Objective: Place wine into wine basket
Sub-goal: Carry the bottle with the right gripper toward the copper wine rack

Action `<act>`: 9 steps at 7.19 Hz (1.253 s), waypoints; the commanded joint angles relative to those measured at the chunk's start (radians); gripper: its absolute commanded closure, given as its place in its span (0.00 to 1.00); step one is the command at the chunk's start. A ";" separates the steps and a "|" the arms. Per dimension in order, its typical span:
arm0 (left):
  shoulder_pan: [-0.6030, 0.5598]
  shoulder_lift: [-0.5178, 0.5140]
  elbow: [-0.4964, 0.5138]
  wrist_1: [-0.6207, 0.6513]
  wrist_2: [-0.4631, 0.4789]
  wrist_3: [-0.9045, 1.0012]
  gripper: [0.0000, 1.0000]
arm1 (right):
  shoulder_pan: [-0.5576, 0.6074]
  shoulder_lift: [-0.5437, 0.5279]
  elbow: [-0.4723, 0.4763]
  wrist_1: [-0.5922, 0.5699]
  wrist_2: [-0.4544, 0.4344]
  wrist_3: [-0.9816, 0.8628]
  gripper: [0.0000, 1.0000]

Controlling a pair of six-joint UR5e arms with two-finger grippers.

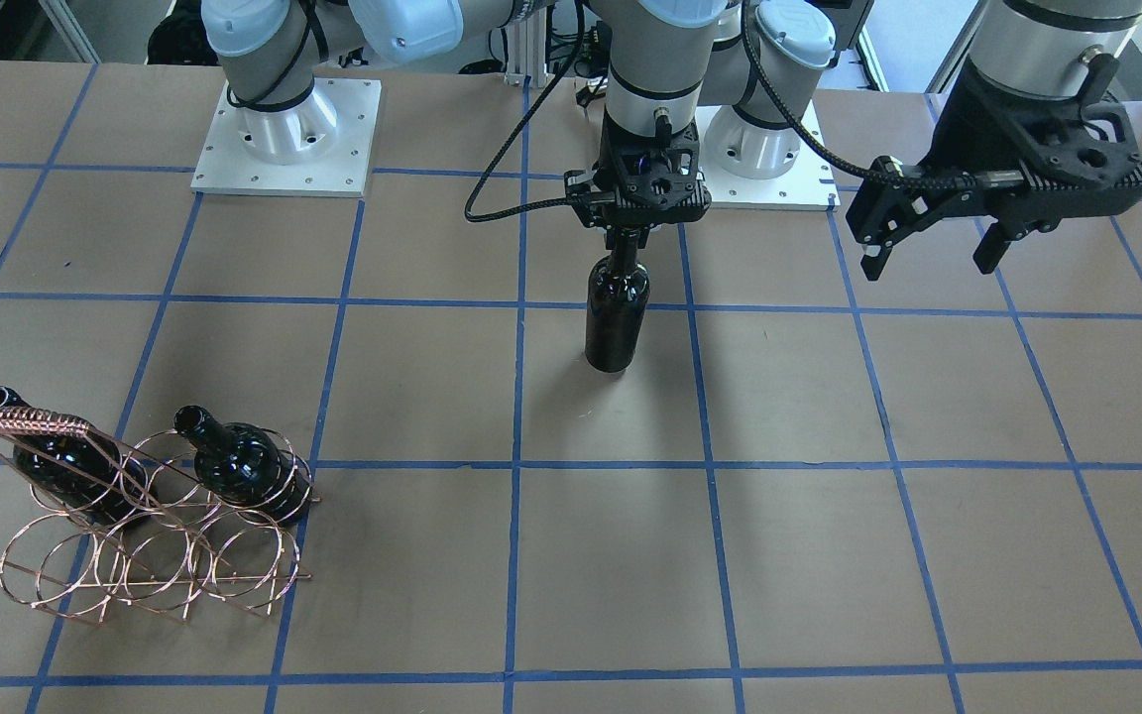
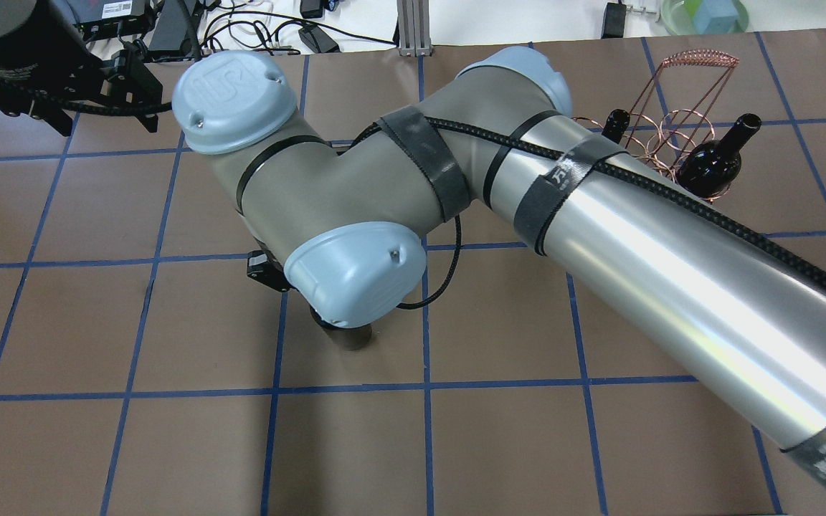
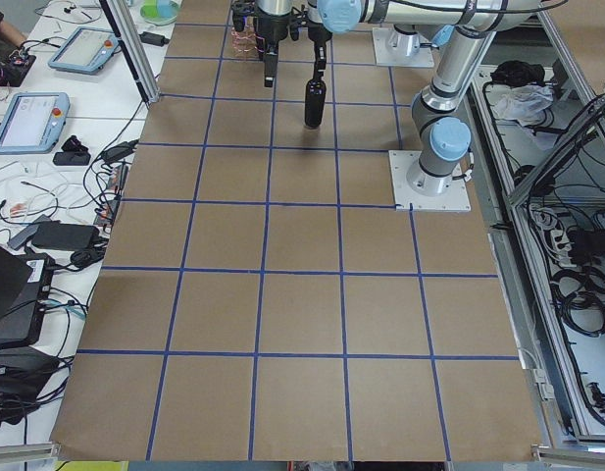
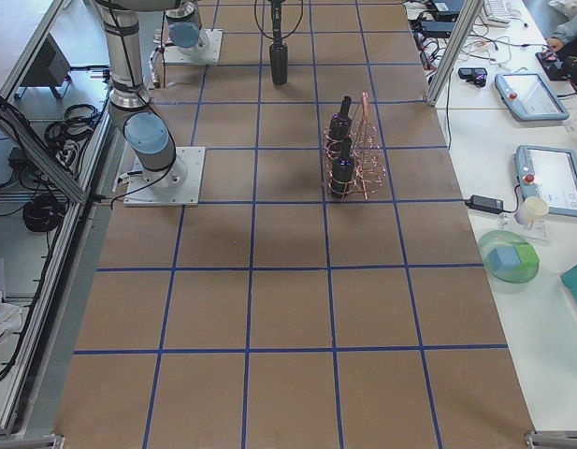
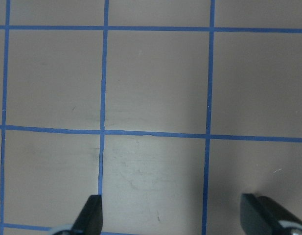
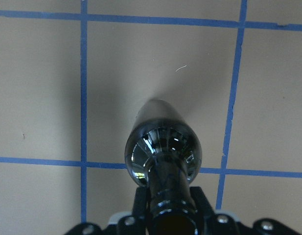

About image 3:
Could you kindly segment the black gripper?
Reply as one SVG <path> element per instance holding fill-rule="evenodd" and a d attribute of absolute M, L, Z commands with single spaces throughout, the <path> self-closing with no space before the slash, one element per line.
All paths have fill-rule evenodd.
<path fill-rule="evenodd" d="M 314 44 L 313 78 L 321 79 L 327 66 L 327 30 L 316 12 L 286 12 L 271 14 L 255 13 L 255 31 L 258 31 L 266 43 L 263 53 L 264 87 L 273 87 L 277 78 L 277 53 L 282 40 L 299 38 L 299 29 L 308 29 L 308 37 Z"/>

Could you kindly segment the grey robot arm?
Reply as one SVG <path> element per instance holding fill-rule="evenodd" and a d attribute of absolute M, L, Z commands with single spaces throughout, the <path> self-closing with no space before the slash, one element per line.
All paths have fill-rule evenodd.
<path fill-rule="evenodd" d="M 265 64 L 265 86 L 272 87 L 277 77 L 279 44 L 290 38 L 297 41 L 300 29 L 306 28 L 308 38 L 313 42 L 315 62 L 311 82 L 324 81 L 327 66 L 327 43 L 332 34 L 320 20 L 316 1 L 306 6 L 294 7 L 292 1 L 258 0 L 255 2 L 255 32 L 262 52 L 259 54 Z"/>
<path fill-rule="evenodd" d="M 414 31 L 451 28 L 435 72 L 412 105 L 422 152 L 409 169 L 416 189 L 447 184 L 471 144 L 467 125 L 453 116 L 498 31 L 516 27 L 542 8 L 540 1 L 311 1 L 314 19 L 332 33 L 359 24 L 392 24 Z"/>

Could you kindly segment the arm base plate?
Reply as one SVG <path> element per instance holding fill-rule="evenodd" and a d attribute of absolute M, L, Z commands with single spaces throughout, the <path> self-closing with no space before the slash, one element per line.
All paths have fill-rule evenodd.
<path fill-rule="evenodd" d="M 431 69 L 432 52 L 425 38 L 412 27 L 393 25 L 373 28 L 376 63 L 383 67 Z"/>
<path fill-rule="evenodd" d="M 453 212 L 471 211 L 467 184 L 457 163 L 450 176 L 432 177 L 420 166 L 418 150 L 388 152 L 397 211 Z"/>

